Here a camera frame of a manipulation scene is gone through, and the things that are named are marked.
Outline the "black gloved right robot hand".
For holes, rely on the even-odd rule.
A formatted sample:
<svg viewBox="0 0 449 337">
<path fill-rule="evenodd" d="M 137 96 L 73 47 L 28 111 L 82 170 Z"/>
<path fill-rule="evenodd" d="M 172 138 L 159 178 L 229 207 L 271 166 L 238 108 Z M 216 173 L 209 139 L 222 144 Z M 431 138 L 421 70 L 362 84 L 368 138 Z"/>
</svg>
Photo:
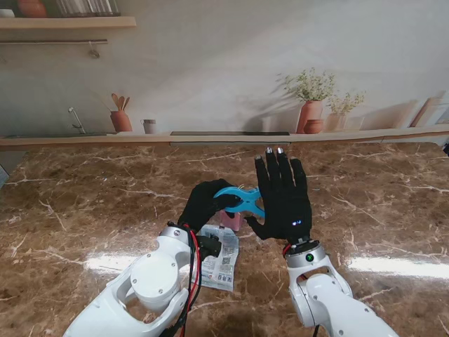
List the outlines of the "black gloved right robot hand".
<svg viewBox="0 0 449 337">
<path fill-rule="evenodd" d="M 255 158 L 259 191 L 264 205 L 264 222 L 245 218 L 260 239 L 285 239 L 290 244 L 307 241 L 312 227 L 307 176 L 297 158 L 288 158 L 282 148 L 268 147 L 265 158 Z"/>
</svg>

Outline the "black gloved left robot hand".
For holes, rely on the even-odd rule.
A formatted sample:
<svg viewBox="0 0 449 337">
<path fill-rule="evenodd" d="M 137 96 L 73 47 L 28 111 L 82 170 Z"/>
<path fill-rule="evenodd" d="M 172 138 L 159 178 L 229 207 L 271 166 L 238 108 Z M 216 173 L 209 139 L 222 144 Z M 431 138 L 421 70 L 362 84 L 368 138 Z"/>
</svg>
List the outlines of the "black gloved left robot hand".
<svg viewBox="0 0 449 337">
<path fill-rule="evenodd" d="M 231 187 L 224 179 L 199 183 L 191 192 L 178 225 L 188 225 L 194 232 L 201 228 L 218 212 L 227 207 L 235 207 L 240 199 L 232 194 L 215 195 L 226 187 Z"/>
</svg>

